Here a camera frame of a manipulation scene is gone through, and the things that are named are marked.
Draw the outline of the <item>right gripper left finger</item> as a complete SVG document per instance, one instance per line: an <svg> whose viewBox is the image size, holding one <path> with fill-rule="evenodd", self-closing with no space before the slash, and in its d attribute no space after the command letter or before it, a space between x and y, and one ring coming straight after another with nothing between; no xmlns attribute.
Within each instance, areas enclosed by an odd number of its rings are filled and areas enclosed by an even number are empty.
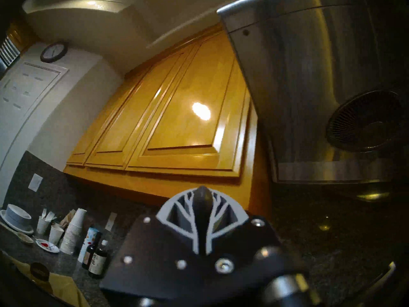
<svg viewBox="0 0 409 307"><path fill-rule="evenodd" d="M195 188L182 191L166 201L156 214L156 219L170 228L177 237L199 254L199 237L193 210Z"/></svg>

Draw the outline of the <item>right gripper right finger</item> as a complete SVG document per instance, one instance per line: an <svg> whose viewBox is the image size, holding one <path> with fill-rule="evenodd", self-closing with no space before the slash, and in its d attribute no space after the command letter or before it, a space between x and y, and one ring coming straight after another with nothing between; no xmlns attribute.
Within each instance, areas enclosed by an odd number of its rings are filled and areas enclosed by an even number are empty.
<svg viewBox="0 0 409 307"><path fill-rule="evenodd" d="M206 230L206 255L213 252L214 240L243 225L249 219L243 207L232 197L214 189L210 192L213 207Z"/></svg>

